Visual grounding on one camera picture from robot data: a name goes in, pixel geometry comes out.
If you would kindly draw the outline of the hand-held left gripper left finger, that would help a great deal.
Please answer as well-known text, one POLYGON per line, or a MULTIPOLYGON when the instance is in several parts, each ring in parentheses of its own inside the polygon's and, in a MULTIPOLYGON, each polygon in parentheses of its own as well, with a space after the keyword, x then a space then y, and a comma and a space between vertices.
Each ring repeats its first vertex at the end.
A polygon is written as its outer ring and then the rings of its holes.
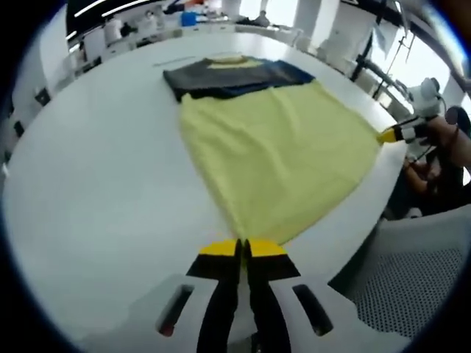
POLYGON ((225 352, 238 306, 242 243, 203 247, 176 274, 137 301, 110 338, 111 352, 225 352))

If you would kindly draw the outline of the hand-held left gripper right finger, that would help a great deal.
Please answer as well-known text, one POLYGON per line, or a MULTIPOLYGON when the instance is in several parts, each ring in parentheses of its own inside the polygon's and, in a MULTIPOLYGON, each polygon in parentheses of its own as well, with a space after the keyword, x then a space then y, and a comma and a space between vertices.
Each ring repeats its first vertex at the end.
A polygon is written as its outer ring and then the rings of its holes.
POLYGON ((265 352, 390 352, 391 336, 359 320, 355 305, 304 277, 269 240, 246 240, 250 306, 265 352))

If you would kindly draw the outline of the person's right hand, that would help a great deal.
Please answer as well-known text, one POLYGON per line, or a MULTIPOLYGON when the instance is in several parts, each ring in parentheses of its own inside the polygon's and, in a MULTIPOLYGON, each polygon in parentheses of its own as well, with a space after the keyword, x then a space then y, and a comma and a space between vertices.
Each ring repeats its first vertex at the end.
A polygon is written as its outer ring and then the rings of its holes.
POLYGON ((459 127, 449 124, 443 116, 438 115, 426 124, 442 146, 453 144, 462 137, 462 131, 459 127))

